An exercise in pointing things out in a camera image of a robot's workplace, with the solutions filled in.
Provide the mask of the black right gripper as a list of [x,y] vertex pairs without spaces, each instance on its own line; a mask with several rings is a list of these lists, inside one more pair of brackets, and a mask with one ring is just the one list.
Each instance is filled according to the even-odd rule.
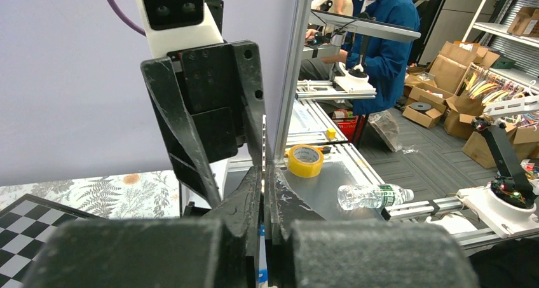
[[259,47],[219,43],[140,64],[177,180],[211,207],[221,203],[213,162],[247,146],[262,165],[264,94]]

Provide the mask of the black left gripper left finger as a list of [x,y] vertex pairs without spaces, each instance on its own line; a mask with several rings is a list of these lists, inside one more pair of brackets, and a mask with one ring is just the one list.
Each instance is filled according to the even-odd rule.
[[202,216],[61,224],[21,287],[255,287],[260,171]]

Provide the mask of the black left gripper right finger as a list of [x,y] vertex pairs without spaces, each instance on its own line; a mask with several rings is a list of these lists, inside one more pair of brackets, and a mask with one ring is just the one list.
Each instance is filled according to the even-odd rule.
[[274,165],[265,171],[269,284],[277,287],[478,287],[456,240],[429,224],[328,221]]

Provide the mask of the blue key tag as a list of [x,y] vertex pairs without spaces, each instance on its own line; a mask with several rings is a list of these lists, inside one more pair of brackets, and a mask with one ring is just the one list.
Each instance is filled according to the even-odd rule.
[[268,288],[268,267],[266,259],[266,243],[264,225],[259,228],[259,270],[258,288]]

